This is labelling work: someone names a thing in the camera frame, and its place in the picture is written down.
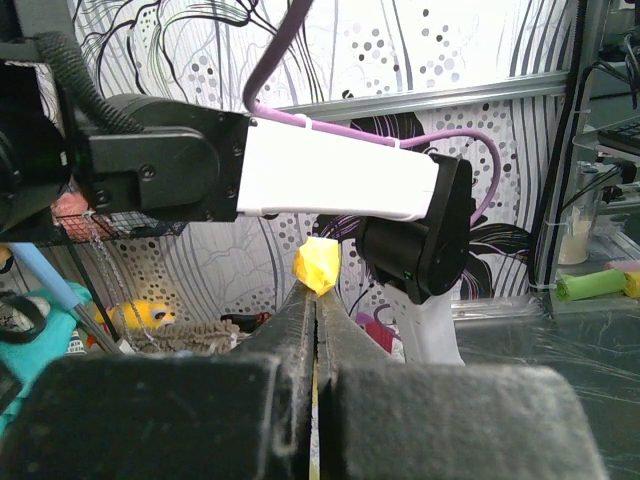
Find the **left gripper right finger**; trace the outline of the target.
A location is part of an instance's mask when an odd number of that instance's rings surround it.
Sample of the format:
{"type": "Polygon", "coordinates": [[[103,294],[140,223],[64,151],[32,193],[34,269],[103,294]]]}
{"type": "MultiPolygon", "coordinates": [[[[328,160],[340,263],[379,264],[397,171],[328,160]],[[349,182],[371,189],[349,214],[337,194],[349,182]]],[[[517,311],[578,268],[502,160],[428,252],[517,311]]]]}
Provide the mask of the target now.
{"type": "Polygon", "coordinates": [[[324,479],[604,479],[571,385],[547,367],[394,360],[316,303],[324,479]]]}

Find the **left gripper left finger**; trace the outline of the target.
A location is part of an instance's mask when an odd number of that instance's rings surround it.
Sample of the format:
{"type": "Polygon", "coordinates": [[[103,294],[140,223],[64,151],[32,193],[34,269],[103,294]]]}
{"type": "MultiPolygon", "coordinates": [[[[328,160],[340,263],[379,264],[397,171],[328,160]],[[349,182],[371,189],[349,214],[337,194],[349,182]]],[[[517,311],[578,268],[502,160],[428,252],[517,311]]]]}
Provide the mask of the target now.
{"type": "Polygon", "coordinates": [[[2,477],[306,478],[315,300],[294,285],[224,355],[52,362],[2,438],[2,477]]]}

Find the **yellow translucent trash bag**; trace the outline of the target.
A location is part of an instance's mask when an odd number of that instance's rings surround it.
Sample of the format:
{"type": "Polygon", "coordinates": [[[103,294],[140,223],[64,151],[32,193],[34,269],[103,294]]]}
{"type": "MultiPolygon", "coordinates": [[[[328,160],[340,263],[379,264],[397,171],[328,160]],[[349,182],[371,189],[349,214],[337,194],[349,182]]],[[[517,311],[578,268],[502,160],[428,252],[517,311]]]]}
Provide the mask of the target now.
{"type": "MultiPolygon", "coordinates": [[[[294,257],[293,273],[318,296],[336,286],[340,273],[340,247],[335,239],[308,237],[294,257]]],[[[320,478],[317,357],[314,357],[309,478],[320,478]]]]}

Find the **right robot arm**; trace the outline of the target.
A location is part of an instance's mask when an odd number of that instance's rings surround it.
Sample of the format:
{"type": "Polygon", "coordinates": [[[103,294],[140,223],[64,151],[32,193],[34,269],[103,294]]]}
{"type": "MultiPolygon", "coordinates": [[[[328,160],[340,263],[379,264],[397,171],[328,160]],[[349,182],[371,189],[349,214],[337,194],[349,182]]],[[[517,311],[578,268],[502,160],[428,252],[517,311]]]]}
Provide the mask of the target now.
{"type": "Polygon", "coordinates": [[[408,146],[302,116],[107,100],[67,36],[1,46],[1,237],[67,310],[79,299],[33,241],[71,179],[101,212],[163,221],[354,215],[358,253],[391,298],[407,359],[458,365],[451,290],[468,254],[471,169],[408,146]]]}

